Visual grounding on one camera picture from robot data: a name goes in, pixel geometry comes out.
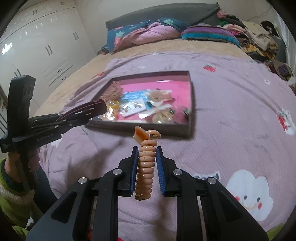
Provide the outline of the green striped sleeve forearm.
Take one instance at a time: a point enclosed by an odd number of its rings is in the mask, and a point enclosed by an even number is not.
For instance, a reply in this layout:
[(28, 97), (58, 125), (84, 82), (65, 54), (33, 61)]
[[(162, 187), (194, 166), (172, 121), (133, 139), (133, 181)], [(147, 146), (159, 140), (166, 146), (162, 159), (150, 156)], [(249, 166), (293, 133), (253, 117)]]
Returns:
[(31, 218), (33, 223), (43, 216), (34, 202), (35, 191), (25, 192), (22, 183), (18, 183), (5, 171), (6, 159), (1, 159), (1, 210), (14, 234), (25, 240), (28, 234), (27, 226)]

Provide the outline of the person's left hand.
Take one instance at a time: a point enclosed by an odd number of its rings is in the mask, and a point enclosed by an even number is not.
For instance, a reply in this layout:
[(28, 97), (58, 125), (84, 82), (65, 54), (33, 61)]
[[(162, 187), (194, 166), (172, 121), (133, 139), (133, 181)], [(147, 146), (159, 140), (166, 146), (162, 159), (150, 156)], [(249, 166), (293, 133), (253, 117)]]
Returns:
[[(28, 167), (31, 172), (35, 172), (40, 167), (39, 158), (40, 148), (32, 150), (28, 153), (29, 164)], [(16, 167), (16, 161), (20, 158), (20, 154), (16, 152), (9, 152), (5, 161), (5, 172), (16, 182), (21, 183), (21, 177)]]

